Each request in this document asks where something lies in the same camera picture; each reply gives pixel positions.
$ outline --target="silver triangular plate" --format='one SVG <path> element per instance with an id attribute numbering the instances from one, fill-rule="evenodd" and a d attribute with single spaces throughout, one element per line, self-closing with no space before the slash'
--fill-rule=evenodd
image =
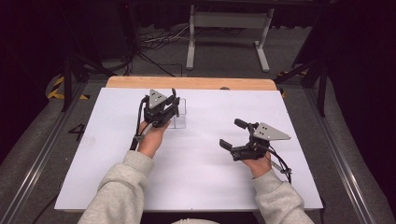
<path id="1" fill-rule="evenodd" d="M 152 109 L 155 106 L 159 105 L 160 103 L 164 102 L 166 99 L 167 99 L 167 97 L 160 94 L 159 92 L 157 92 L 155 90 L 150 90 L 149 91 L 148 108 Z"/>
<path id="2" fill-rule="evenodd" d="M 267 141 L 291 139 L 288 134 L 282 133 L 280 130 L 271 127 L 266 123 L 260 123 L 253 135 Z"/>

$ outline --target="black curtain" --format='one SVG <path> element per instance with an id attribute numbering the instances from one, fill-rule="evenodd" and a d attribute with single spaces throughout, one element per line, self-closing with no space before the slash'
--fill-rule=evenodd
<path id="1" fill-rule="evenodd" d="M 322 14 L 296 59 L 329 62 L 346 124 L 396 216 L 396 16 L 386 1 L 345 1 Z"/>
<path id="2" fill-rule="evenodd" d="M 62 57 L 34 1 L 0 4 L 0 162 L 48 103 L 45 90 Z"/>

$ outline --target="human hand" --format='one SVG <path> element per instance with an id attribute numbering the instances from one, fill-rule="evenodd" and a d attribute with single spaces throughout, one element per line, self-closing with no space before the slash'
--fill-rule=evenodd
<path id="1" fill-rule="evenodd" d="M 272 169 L 271 165 L 271 153 L 267 151 L 265 157 L 259 158 L 258 160 L 244 160 L 242 161 L 253 174 L 253 178 L 258 178 L 265 175 L 268 171 Z"/>
<path id="2" fill-rule="evenodd" d="M 139 147 L 137 151 L 142 154 L 145 154 L 150 158 L 153 158 L 155 152 L 160 147 L 161 142 L 163 141 L 163 133 L 165 132 L 169 124 L 170 124 L 170 120 L 160 128 L 152 127 L 148 131 L 146 136 L 143 138 L 143 140 L 139 143 Z M 145 121 L 142 121 L 139 126 L 139 133 L 142 133 L 147 125 L 148 124 Z"/>

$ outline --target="person's right hand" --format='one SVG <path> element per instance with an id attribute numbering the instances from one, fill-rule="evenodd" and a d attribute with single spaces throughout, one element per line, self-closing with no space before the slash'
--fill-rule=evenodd
<path id="1" fill-rule="evenodd" d="M 258 160 L 244 160 L 242 161 L 248 168 L 250 168 L 250 172 L 253 174 L 253 178 L 258 178 L 262 175 L 265 175 L 268 171 L 272 169 L 271 165 L 271 153 L 267 151 L 265 157 L 260 158 Z"/>

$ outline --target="person's left hand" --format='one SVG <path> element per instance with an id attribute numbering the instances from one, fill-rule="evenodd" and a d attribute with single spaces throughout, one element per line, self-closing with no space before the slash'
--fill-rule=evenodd
<path id="1" fill-rule="evenodd" d="M 146 156 L 153 158 L 155 152 L 160 147 L 161 142 L 163 141 L 163 133 L 165 132 L 166 128 L 169 126 L 170 120 L 166 122 L 160 128 L 151 128 L 143 140 L 139 143 L 139 147 L 137 149 L 138 152 L 145 154 Z M 140 123 L 139 133 L 143 132 L 143 129 L 148 124 L 145 121 Z"/>

